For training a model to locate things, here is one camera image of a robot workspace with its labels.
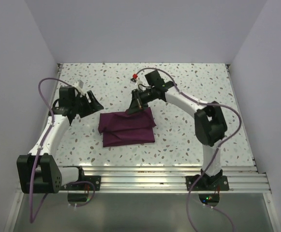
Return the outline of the purple cloth mat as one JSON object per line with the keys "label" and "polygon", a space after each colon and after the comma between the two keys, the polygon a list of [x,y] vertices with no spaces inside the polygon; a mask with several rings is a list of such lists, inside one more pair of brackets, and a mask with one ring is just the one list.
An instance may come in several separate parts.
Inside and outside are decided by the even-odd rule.
{"label": "purple cloth mat", "polygon": [[126,112],[101,113],[98,131],[103,135],[103,147],[154,143],[156,126],[152,110],[128,115]]}

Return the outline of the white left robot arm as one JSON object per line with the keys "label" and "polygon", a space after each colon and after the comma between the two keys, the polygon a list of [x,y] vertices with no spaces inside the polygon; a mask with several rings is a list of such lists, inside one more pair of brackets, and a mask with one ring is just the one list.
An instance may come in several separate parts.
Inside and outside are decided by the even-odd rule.
{"label": "white left robot arm", "polygon": [[57,149],[72,121],[104,109],[92,91],[83,91],[83,85],[81,80],[73,85],[64,83],[53,104],[46,102],[49,113],[40,138],[28,154],[20,155],[16,161],[23,193],[58,193],[67,185],[79,190],[88,184],[81,166],[59,166],[55,161]]}

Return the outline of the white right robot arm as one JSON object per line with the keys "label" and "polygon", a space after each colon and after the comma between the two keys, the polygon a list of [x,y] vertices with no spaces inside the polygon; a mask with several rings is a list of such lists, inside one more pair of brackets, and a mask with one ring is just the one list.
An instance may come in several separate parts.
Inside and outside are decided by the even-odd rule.
{"label": "white right robot arm", "polygon": [[219,144],[227,131],[226,121],[220,105],[217,102],[206,102],[196,99],[180,91],[172,78],[165,82],[160,73],[167,72],[151,68],[145,78],[148,86],[132,91],[132,101],[126,113],[131,115],[148,108],[148,103],[162,100],[172,104],[194,119],[194,131],[197,140],[203,145],[203,165],[201,169],[201,184],[205,189],[213,189],[222,176],[221,153]]}

